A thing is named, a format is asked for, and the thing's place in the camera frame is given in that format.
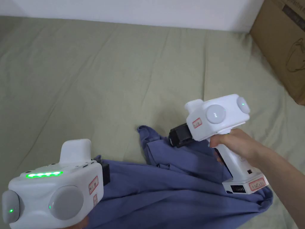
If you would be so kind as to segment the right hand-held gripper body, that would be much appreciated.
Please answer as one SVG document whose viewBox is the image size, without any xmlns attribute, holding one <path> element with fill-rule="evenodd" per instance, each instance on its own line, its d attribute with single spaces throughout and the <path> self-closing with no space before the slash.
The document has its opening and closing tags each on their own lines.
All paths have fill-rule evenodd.
<svg viewBox="0 0 305 229">
<path fill-rule="evenodd" d="M 250 118 L 250 108 L 238 94 L 208 101 L 189 101 L 185 109 L 189 113 L 186 123 L 169 132 L 170 144 L 177 148 L 194 141 L 209 141 L 217 134 L 229 134 L 231 129 L 246 123 Z M 217 145 L 215 151 L 231 175 L 231 178 L 222 182 L 227 193 L 252 194 L 269 185 L 259 169 L 225 145 Z"/>
</svg>

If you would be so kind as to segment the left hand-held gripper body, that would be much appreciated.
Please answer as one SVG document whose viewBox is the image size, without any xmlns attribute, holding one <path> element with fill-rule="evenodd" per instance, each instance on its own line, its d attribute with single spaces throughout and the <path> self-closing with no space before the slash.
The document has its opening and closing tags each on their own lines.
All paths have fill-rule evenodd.
<svg viewBox="0 0 305 229">
<path fill-rule="evenodd" d="M 89 139 L 69 140 L 60 160 L 13 178 L 2 194 L 2 215 L 11 229 L 59 229 L 84 219 L 104 196 L 110 168 L 91 159 Z"/>
</svg>

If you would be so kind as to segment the person's right hand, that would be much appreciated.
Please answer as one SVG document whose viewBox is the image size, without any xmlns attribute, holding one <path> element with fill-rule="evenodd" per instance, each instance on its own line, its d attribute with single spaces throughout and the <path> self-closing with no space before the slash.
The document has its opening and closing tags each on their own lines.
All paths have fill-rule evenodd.
<svg viewBox="0 0 305 229">
<path fill-rule="evenodd" d="M 229 150 L 246 159 L 253 167 L 257 167 L 260 153 L 266 148 L 241 129 L 233 129 L 228 134 L 214 135 L 210 138 L 209 145 L 212 148 L 225 145 Z"/>
</svg>

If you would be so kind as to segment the person's left hand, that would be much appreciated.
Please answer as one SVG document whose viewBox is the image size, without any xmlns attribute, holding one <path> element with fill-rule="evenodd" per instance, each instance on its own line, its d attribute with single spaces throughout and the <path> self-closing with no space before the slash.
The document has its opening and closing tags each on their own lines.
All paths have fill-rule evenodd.
<svg viewBox="0 0 305 229">
<path fill-rule="evenodd" d="M 84 229 L 88 226 L 89 224 L 89 217 L 86 216 L 83 220 L 78 222 L 76 225 L 74 225 L 74 229 Z"/>
</svg>

